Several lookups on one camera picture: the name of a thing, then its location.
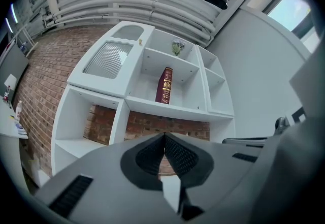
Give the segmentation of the white shade table lamp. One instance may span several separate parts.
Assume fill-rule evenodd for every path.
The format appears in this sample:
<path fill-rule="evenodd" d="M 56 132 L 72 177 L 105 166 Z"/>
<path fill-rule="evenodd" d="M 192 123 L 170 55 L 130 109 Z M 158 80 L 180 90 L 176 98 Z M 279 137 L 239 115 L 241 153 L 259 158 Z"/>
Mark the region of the white shade table lamp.
<path fill-rule="evenodd" d="M 4 82 L 4 85 L 8 87 L 10 90 L 15 90 L 17 84 L 17 78 L 10 74 Z"/>

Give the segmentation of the dark red gold-print book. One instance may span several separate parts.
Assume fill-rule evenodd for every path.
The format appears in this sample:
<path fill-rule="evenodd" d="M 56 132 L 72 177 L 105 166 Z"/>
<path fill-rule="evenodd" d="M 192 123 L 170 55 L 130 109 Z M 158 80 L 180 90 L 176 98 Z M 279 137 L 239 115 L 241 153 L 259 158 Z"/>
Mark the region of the dark red gold-print book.
<path fill-rule="evenodd" d="M 169 104 L 171 97 L 173 69 L 166 67 L 158 81 L 155 101 Z"/>

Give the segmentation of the white plastic bottle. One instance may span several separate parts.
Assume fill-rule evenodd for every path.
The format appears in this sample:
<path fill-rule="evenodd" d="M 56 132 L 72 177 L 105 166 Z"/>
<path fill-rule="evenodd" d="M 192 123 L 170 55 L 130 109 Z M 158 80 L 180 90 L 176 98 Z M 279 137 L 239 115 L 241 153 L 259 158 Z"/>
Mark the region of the white plastic bottle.
<path fill-rule="evenodd" d="M 17 121 L 20 120 L 20 114 L 21 114 L 21 111 L 22 111 L 22 100 L 20 100 L 16 106 L 16 110 L 15 110 L 15 119 Z"/>

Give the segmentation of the white ladder rack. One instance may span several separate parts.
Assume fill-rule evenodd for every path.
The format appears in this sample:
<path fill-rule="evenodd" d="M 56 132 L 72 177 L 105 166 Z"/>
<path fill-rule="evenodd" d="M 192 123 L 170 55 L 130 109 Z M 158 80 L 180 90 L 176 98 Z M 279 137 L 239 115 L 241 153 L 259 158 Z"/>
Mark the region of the white ladder rack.
<path fill-rule="evenodd" d="M 0 56 L 12 42 L 15 42 L 25 57 L 29 57 L 38 44 L 38 42 L 33 41 L 25 26 L 15 34 L 7 27 L 2 27 L 0 29 Z"/>

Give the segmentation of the black-framed window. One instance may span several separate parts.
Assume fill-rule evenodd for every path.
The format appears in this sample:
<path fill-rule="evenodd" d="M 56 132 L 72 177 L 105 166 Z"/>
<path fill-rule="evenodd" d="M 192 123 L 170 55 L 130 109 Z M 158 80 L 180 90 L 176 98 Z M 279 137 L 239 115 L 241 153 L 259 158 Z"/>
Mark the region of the black-framed window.
<path fill-rule="evenodd" d="M 272 0 L 263 12 L 298 37 L 310 53 L 315 51 L 319 37 L 306 0 Z"/>

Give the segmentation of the grey board panel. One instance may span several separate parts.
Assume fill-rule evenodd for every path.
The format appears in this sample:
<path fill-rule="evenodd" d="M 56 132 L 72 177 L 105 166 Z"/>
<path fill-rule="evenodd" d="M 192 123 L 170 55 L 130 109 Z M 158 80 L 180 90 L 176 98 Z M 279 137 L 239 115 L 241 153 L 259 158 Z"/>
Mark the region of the grey board panel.
<path fill-rule="evenodd" d="M 7 87 L 5 81 L 12 74 L 18 85 L 20 78 L 28 66 L 29 59 L 23 54 L 16 43 L 12 43 L 0 56 L 0 96 L 3 96 Z"/>

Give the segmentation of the short ceiling light tube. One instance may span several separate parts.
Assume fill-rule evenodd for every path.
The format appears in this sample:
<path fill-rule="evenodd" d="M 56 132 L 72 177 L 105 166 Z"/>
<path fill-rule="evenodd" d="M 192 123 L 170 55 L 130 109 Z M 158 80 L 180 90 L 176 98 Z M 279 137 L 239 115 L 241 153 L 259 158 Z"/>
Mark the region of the short ceiling light tube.
<path fill-rule="evenodd" d="M 18 24 L 18 19 L 17 19 L 16 13 L 15 13 L 15 9 L 14 9 L 14 4 L 13 3 L 10 5 L 10 8 L 11 8 L 11 12 L 12 12 L 13 19 L 14 19 L 15 23 Z"/>

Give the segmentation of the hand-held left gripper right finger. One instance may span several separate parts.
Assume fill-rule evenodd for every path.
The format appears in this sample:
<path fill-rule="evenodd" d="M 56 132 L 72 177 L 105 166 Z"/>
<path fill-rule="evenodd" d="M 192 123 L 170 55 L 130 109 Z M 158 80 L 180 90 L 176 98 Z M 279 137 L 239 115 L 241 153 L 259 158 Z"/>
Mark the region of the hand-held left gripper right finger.
<path fill-rule="evenodd" d="M 166 133 L 165 155 L 181 181 L 178 213 L 165 221 L 252 221 L 267 178 L 264 149 Z"/>

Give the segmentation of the white side table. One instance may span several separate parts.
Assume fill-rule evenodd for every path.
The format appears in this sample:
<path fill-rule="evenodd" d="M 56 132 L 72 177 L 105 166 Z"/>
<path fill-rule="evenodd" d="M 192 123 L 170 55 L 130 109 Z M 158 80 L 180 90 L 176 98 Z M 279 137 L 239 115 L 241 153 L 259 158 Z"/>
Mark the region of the white side table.
<path fill-rule="evenodd" d="M 27 135 L 17 133 L 14 116 L 14 110 L 10 103 L 3 101 L 0 97 L 0 159 L 7 166 L 13 169 L 21 167 L 19 141 L 27 140 Z"/>

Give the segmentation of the white glass cabinet door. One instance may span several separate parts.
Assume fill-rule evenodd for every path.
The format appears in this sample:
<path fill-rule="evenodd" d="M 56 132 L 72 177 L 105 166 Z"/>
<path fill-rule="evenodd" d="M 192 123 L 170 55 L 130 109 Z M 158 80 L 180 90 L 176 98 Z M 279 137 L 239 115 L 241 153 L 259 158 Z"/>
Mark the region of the white glass cabinet door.
<path fill-rule="evenodd" d="M 154 26 L 136 22 L 118 23 L 86 51 L 67 83 L 101 94 L 126 97 L 154 29 Z"/>

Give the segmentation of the white wall shelf unit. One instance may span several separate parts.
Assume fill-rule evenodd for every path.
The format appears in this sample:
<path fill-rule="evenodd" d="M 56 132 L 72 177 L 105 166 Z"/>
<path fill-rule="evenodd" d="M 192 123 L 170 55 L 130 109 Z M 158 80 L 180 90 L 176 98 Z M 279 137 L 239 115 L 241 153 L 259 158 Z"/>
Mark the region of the white wall shelf unit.
<path fill-rule="evenodd" d="M 171 41 L 186 43 L 179 56 Z M 158 81 L 166 67 L 173 69 L 170 103 L 155 101 Z M 124 98 L 101 94 L 67 83 L 59 102 L 52 130 L 55 140 L 84 137 L 89 110 L 99 105 L 115 110 L 110 144 L 122 142 L 130 112 L 174 119 L 208 122 L 210 140 L 222 142 L 236 136 L 231 94 L 218 58 L 199 45 L 154 29 L 136 67 L 135 80 Z"/>

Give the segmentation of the pale flowers in white vase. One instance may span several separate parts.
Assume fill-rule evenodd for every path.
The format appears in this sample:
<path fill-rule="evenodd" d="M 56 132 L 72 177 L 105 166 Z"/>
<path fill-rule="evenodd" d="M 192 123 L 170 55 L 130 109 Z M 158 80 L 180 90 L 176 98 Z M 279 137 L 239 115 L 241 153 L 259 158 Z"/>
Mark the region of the pale flowers in white vase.
<path fill-rule="evenodd" d="M 181 39 L 173 39 L 171 41 L 172 53 L 175 56 L 179 56 L 182 50 L 185 48 L 186 43 Z"/>

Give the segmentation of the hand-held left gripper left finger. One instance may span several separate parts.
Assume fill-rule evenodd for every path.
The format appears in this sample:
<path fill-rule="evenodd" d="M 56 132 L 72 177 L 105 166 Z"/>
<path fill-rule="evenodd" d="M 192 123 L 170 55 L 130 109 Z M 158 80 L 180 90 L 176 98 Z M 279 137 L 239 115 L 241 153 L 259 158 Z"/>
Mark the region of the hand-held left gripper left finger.
<path fill-rule="evenodd" d="M 73 224 L 182 224 L 158 179 L 163 134 L 95 149 L 56 173 L 36 198 Z"/>

